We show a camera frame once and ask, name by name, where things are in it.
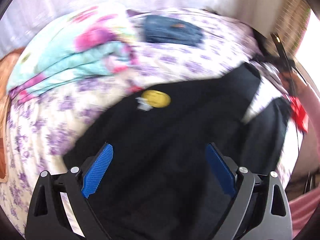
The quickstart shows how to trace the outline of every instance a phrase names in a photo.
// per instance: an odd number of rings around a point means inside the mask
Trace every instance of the floral bedsheet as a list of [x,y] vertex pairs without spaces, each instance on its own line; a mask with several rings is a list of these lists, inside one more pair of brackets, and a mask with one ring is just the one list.
[[[130,94],[132,86],[218,78],[259,51],[251,29],[238,20],[197,9],[170,8],[155,12],[191,22],[204,30],[199,48],[180,44],[143,42],[142,21],[146,14],[130,20],[140,37],[136,51],[140,66],[115,76],[89,78],[60,87],[18,105],[12,102],[7,119],[9,176],[0,184],[0,205],[24,235],[28,207],[41,171],[66,172],[62,155],[103,111]],[[260,87],[246,113],[246,120],[261,112],[281,93],[262,77]],[[297,136],[290,120],[277,171],[287,185],[298,157]],[[73,231],[82,234],[68,202],[63,203]]]

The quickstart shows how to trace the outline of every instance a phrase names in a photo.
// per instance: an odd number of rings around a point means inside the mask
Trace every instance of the blue textured pad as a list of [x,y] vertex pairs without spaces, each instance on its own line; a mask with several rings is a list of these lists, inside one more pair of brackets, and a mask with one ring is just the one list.
[[223,192],[233,198],[236,194],[235,176],[233,176],[223,158],[211,144],[205,150],[205,157],[211,166],[213,174],[218,179]]
[[96,192],[99,183],[113,158],[113,147],[107,144],[83,177],[82,194],[88,198]]

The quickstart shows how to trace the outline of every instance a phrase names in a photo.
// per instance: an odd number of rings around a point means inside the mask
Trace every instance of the silver bolt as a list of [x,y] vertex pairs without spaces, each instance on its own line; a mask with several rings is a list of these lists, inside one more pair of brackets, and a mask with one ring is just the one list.
[[72,167],[70,171],[71,173],[77,173],[79,171],[79,167]]
[[270,172],[271,177],[276,178],[278,177],[278,173],[276,173],[275,171]]
[[42,171],[41,173],[40,173],[40,176],[41,177],[46,177],[48,175],[48,172],[47,171]]
[[248,169],[247,169],[246,167],[240,167],[240,168],[239,168],[239,171],[240,171],[241,173],[248,173]]

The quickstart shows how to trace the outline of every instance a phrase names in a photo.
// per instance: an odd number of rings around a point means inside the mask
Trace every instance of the red cloth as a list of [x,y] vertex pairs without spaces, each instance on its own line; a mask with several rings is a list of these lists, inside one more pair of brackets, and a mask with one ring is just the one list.
[[308,132],[309,117],[297,97],[289,97],[292,108],[292,119],[302,132]]

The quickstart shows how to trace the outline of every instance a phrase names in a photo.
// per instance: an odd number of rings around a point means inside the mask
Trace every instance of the folded blue garment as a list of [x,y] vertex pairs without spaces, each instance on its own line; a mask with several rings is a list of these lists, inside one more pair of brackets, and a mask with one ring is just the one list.
[[185,21],[148,15],[144,23],[146,42],[150,43],[176,43],[196,47],[202,42],[201,28]]

